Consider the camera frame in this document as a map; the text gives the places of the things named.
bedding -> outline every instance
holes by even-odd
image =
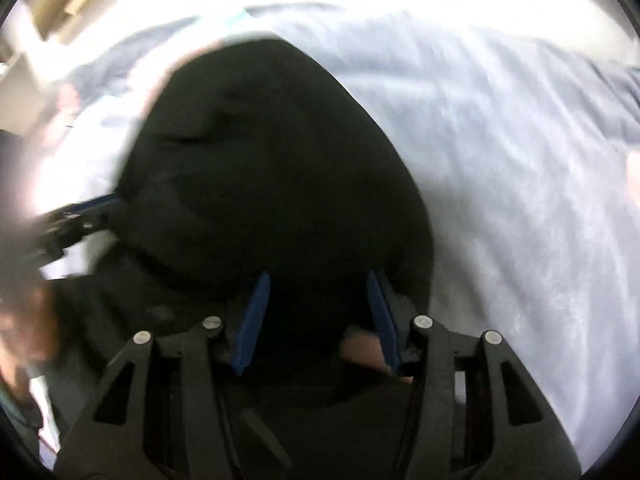
[[[172,66],[278,35],[356,98],[412,173],[434,233],[431,314],[457,332],[499,330],[587,469],[640,394],[638,72],[409,13],[278,6],[172,27],[146,50],[128,43],[126,64],[85,67],[104,75],[94,83],[57,86],[53,108],[71,127],[40,129],[41,208],[111,190]],[[104,243],[94,235],[47,273],[85,271]]]

person's hand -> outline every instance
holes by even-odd
[[[34,288],[23,309],[0,312],[0,375],[18,401],[30,398],[27,367],[55,358],[60,346],[58,320],[44,286]]]
[[[80,111],[80,96],[71,83],[64,83],[58,90],[56,114],[40,127],[38,136],[45,148],[59,145],[69,126],[73,124]]]
[[[365,368],[391,374],[391,368],[385,363],[380,338],[371,332],[351,327],[340,344],[340,357],[345,361]],[[403,377],[405,383],[413,382],[412,377]]]

black plastic frame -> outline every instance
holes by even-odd
[[[413,319],[406,325],[420,360],[408,364],[414,368],[412,401],[392,480],[426,474],[431,480],[580,478],[556,414],[503,338],[449,332],[435,320],[423,328]],[[54,473],[64,480],[96,473],[113,480],[245,478],[225,399],[231,370],[218,362],[228,345],[224,331],[222,320],[215,328],[197,323],[157,339],[148,332],[134,336],[82,409]],[[459,417],[454,371],[466,375]],[[170,405],[153,402],[171,398]],[[156,421],[159,438],[148,425]],[[456,432],[465,441],[458,460]]]
[[[0,25],[17,0],[0,0]],[[640,36],[640,0],[618,0]],[[583,475],[588,480],[628,479],[640,473],[640,399],[602,457]],[[24,447],[3,410],[0,410],[0,478],[54,480]]]

black hood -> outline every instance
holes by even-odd
[[[310,291],[383,268],[426,307],[433,254],[414,181],[366,111],[285,41],[176,71],[117,191],[120,238],[214,293],[263,271]]]

metal rivet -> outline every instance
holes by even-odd
[[[138,332],[135,336],[133,336],[133,342],[136,345],[144,345],[149,341],[151,341],[151,334],[146,330],[142,330],[141,332]]]
[[[418,328],[431,328],[433,326],[433,319],[429,316],[416,316],[414,325]]]
[[[218,316],[209,316],[202,320],[202,326],[207,330],[219,328],[220,325],[222,325],[222,320]]]
[[[495,330],[489,330],[489,332],[484,334],[484,340],[492,345],[499,345],[502,342],[502,336]]]

